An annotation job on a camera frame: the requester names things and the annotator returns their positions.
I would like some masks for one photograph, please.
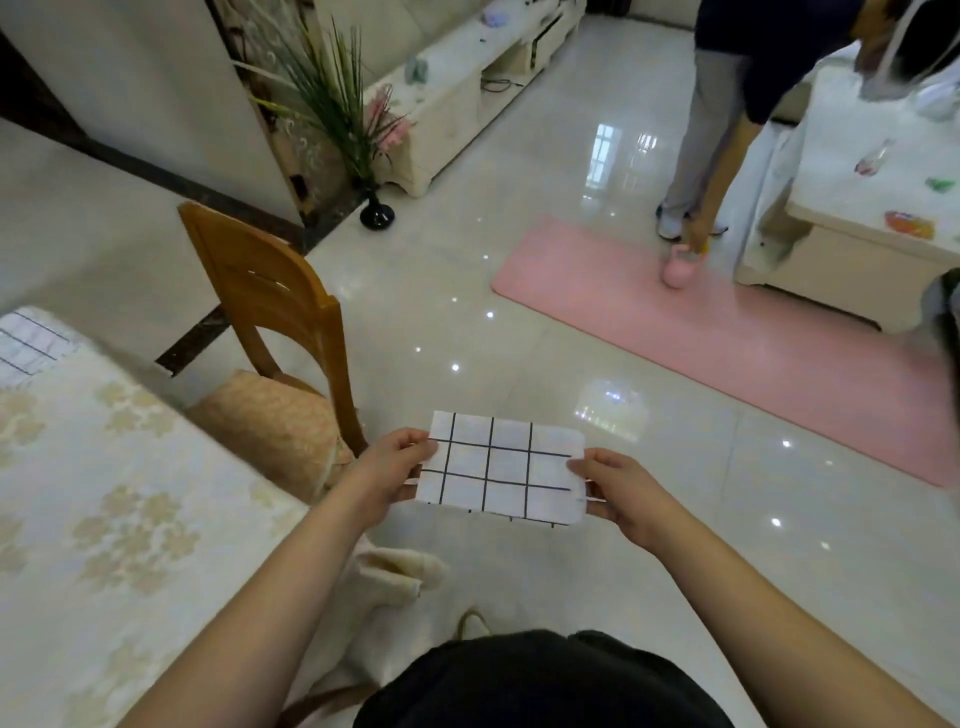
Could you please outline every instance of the forearm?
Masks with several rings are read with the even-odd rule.
[[[704,221],[704,225],[708,229],[713,227],[724,197],[727,196],[727,190],[730,189],[730,185],[733,184],[740,167],[743,166],[743,160],[750,150],[750,145],[753,144],[754,139],[762,129],[762,126],[754,124],[746,116],[737,122],[727,146],[724,147],[720,158],[717,160],[716,168],[709,179],[707,191],[704,193],[704,201],[700,207],[699,218]]]
[[[273,726],[363,532],[345,489],[311,510],[121,721],[121,728]]]
[[[692,515],[652,549],[778,728],[946,728],[948,724],[784,596]]]

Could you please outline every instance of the pink flower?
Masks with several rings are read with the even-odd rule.
[[[383,135],[383,137],[377,143],[377,146],[380,148],[381,152],[386,152],[391,147],[395,147],[397,144],[403,141],[409,132],[410,122],[406,119],[400,119],[390,128],[387,133]]]
[[[384,84],[376,90],[376,94],[367,103],[363,111],[363,125],[369,129],[371,122],[380,118],[381,114],[387,110],[387,100],[390,97],[390,84]]]

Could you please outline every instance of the right hand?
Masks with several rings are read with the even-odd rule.
[[[606,502],[588,501],[587,512],[612,521],[630,541],[653,551],[668,522],[684,507],[632,457],[603,448],[590,448],[583,460],[566,466],[587,481],[587,493]]]

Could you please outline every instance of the white card with black grid lines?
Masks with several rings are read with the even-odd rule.
[[[0,316],[0,387],[15,387],[80,346],[79,336],[45,311],[23,306]]]
[[[423,463],[417,500],[563,525],[587,511],[586,485],[566,468],[584,456],[582,432],[434,412],[430,438],[439,447]]]

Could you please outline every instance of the potted plant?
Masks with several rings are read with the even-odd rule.
[[[371,230],[388,228],[395,215],[376,196],[373,163],[403,141],[410,122],[390,113],[390,84],[378,88],[365,103],[359,28],[351,28],[347,39],[334,23],[331,32],[313,37],[303,18],[286,4],[285,22],[281,23],[255,0],[248,2],[259,18],[251,27],[269,49],[271,60],[276,59],[277,72],[241,61],[234,64],[293,89],[303,110],[256,96],[254,101],[280,116],[321,130],[340,150],[354,186],[367,197],[361,222]]]

